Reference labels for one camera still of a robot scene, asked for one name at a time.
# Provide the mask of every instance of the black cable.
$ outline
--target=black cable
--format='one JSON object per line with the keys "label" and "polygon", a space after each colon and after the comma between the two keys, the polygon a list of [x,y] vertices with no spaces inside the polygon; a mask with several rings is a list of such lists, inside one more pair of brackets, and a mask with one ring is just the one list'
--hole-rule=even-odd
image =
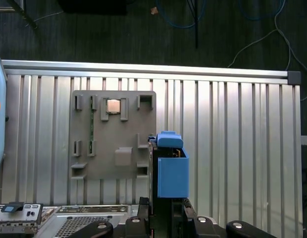
{"label": "black cable", "polygon": [[198,0],[194,0],[195,48],[199,47]]}
{"label": "black cable", "polygon": [[190,12],[191,12],[191,14],[192,14],[192,17],[193,18],[195,18],[195,16],[194,16],[194,12],[193,12],[193,3],[192,3],[192,0],[187,0],[187,3],[188,3],[188,5],[189,5],[189,8],[190,8]]}

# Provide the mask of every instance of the corrugated metal wall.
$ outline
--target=corrugated metal wall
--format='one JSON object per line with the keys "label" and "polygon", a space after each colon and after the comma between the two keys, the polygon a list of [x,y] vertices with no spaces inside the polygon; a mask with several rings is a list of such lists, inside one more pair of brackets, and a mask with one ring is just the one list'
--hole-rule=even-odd
{"label": "corrugated metal wall", "polygon": [[220,225],[242,219],[277,237],[302,235],[299,86],[9,75],[0,202],[135,203],[147,179],[69,179],[73,90],[154,90],[157,131],[182,134],[190,200]]}

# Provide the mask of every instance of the electronic device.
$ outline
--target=electronic device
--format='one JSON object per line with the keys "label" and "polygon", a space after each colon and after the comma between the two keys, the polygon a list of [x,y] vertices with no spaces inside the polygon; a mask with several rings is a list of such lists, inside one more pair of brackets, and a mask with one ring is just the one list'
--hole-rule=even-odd
{"label": "electronic device", "polygon": [[42,204],[21,202],[0,204],[0,234],[36,234],[42,208]]}
{"label": "electronic device", "polygon": [[116,228],[137,211],[137,205],[44,207],[42,226],[35,238],[67,238],[93,222],[110,223]]}

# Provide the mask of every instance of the blue cable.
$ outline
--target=blue cable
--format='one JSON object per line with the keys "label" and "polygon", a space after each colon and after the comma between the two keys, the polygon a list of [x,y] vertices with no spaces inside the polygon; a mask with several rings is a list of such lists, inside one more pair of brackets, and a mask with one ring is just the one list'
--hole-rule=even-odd
{"label": "blue cable", "polygon": [[278,9],[275,12],[273,12],[271,14],[264,15],[264,16],[260,16],[260,17],[251,17],[251,16],[248,16],[247,13],[245,13],[245,11],[244,11],[244,9],[242,7],[242,4],[241,4],[241,0],[238,0],[238,8],[239,8],[239,10],[241,11],[241,13],[244,16],[244,18],[246,18],[249,21],[260,21],[260,20],[263,20],[265,18],[274,17],[279,12],[281,7],[282,7],[282,0],[279,0],[279,7],[278,7]]}
{"label": "blue cable", "polygon": [[[163,18],[167,23],[169,23],[171,26],[176,27],[176,28],[180,28],[180,29],[188,29],[188,28],[191,28],[191,27],[195,26],[195,23],[193,23],[193,24],[191,24],[191,25],[189,25],[189,26],[180,26],[180,25],[177,25],[177,24],[172,23],[172,22],[168,19],[168,17],[165,15],[165,13],[164,13],[164,11],[162,10],[162,8],[160,7],[160,4],[159,4],[158,0],[155,0],[155,4],[156,4],[156,6],[157,6],[157,8],[158,8],[159,14],[160,14],[160,15],[162,16],[162,18]],[[205,7],[206,7],[206,0],[204,0],[204,2],[203,2],[201,14],[200,14],[200,16],[198,17],[198,21],[199,21],[199,20],[204,16],[204,14],[205,14]]]}

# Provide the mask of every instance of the black pole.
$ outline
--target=black pole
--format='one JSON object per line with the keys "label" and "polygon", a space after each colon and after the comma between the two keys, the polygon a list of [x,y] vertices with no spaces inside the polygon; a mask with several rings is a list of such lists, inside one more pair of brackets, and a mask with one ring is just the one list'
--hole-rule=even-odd
{"label": "black pole", "polygon": [[199,47],[199,31],[198,31],[198,0],[194,0],[194,22],[195,22],[195,48]]}
{"label": "black pole", "polygon": [[17,12],[22,18],[33,28],[37,28],[37,24],[30,18],[24,9],[22,9],[14,0],[6,0],[6,2]]}

